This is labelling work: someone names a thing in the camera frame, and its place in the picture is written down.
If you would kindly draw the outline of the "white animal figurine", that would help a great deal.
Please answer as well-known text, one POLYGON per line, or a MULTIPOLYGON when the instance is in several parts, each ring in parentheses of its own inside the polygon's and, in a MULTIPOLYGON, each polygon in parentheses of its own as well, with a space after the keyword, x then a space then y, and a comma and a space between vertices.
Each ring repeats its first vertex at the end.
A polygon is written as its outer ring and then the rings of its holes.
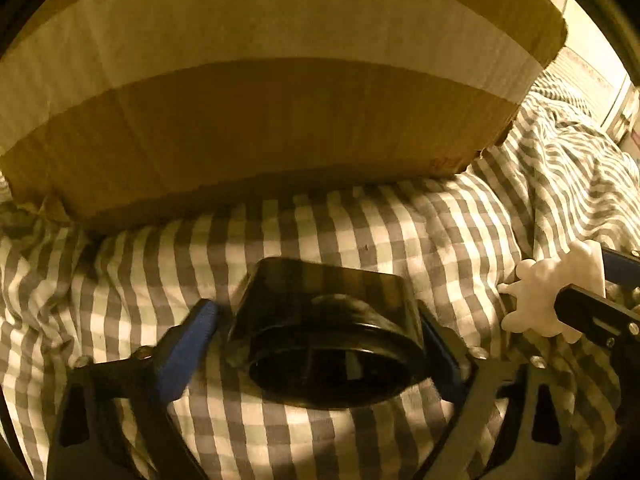
POLYGON ((600 298, 605 297, 602 246, 595 240, 574 240, 568 251, 557 257, 525 259, 515 269, 518 278, 511 284, 499 284, 498 292, 515 300, 515 310, 501 322, 509 333, 532 330, 546 338, 562 335, 569 344, 582 333, 561 322, 554 310, 556 296, 568 285, 576 285, 600 298))

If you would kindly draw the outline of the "black tape roll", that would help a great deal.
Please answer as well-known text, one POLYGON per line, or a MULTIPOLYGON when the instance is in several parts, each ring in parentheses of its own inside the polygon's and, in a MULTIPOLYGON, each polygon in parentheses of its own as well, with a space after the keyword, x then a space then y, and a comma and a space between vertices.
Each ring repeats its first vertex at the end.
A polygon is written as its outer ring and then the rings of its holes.
POLYGON ((282 257, 247 275, 224 356, 268 399, 316 410, 382 402, 426 376, 403 278, 282 257))

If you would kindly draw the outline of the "grey checkered duvet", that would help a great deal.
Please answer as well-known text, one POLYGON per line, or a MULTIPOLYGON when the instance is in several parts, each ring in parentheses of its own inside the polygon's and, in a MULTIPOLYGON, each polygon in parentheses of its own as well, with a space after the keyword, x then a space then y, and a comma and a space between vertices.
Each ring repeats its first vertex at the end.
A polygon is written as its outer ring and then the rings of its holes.
MULTIPOLYGON (((576 479, 615 434, 620 384, 589 341, 500 330, 498 285, 518 262, 597 240, 639 249, 639 168, 577 90, 544 73, 510 136, 454 180, 417 180, 221 207, 90 240, 1 204, 1 388, 35 479, 80 356, 125 359, 200 298, 232 304, 247 269, 285 256, 403 275, 447 327, 494 358, 550 365, 578 433, 576 479)), ((173 408, 212 479, 411 479, 449 422, 430 382, 370 408, 308 411, 262 400, 221 359, 222 330, 173 408)))

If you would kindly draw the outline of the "brown cardboard box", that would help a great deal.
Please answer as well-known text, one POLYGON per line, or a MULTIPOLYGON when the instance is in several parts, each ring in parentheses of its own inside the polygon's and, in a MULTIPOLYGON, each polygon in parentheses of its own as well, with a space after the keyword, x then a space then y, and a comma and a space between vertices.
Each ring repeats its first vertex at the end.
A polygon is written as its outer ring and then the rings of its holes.
POLYGON ((450 177, 566 36, 550 0, 1 0, 1 173, 99 233, 450 177))

